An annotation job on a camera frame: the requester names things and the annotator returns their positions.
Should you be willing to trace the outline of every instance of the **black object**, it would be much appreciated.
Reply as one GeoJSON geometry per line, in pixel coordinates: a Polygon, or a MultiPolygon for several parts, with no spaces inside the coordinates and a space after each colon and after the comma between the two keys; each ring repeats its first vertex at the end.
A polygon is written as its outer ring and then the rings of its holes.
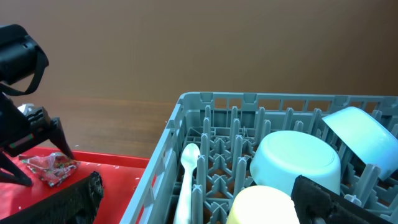
{"type": "Polygon", "coordinates": [[[292,191],[300,224],[391,224],[300,175],[292,191]]]}
{"type": "Polygon", "coordinates": [[[73,159],[59,118],[51,119],[43,108],[21,113],[6,95],[21,96],[36,91],[44,69],[49,65],[39,45],[19,25],[0,26],[0,81],[12,85],[34,73],[26,91],[0,83],[0,182],[32,185],[3,152],[15,157],[49,139],[65,155],[73,159]]]}
{"type": "Polygon", "coordinates": [[[104,188],[98,172],[23,209],[0,224],[86,224],[93,223],[104,197],[104,188]]]}

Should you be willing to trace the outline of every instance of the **wooden table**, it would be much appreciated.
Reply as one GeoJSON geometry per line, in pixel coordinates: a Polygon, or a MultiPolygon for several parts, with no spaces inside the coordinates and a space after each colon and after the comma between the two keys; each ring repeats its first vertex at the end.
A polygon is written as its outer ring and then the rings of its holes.
{"type": "MultiPolygon", "coordinates": [[[[44,106],[60,117],[71,149],[150,157],[174,109],[174,103],[81,97],[23,96],[16,106],[44,106]]],[[[49,141],[43,146],[52,146],[49,141]]]]}

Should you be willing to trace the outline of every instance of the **yellow cup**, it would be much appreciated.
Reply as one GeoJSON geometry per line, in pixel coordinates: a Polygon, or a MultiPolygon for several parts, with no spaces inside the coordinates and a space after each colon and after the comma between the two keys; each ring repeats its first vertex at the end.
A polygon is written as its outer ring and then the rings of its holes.
{"type": "Polygon", "coordinates": [[[236,196],[227,224],[299,224],[289,195],[267,186],[252,186],[236,196]]]}

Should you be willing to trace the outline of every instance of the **white spoon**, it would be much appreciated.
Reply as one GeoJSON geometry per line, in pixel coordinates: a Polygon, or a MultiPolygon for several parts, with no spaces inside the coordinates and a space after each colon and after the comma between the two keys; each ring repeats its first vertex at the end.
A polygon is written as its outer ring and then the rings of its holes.
{"type": "Polygon", "coordinates": [[[181,164],[185,173],[173,224],[191,224],[192,172],[198,166],[198,156],[200,156],[200,150],[194,143],[188,144],[182,151],[181,164]]]}

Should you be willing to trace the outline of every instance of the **crumpled plastic wrapper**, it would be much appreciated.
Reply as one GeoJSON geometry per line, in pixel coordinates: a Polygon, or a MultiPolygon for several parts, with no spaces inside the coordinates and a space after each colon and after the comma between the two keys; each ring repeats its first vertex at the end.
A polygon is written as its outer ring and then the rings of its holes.
{"type": "Polygon", "coordinates": [[[19,156],[19,159],[41,181],[46,182],[50,187],[60,185],[76,171],[80,164],[80,162],[70,159],[61,152],[53,152],[45,157],[19,156]]]}

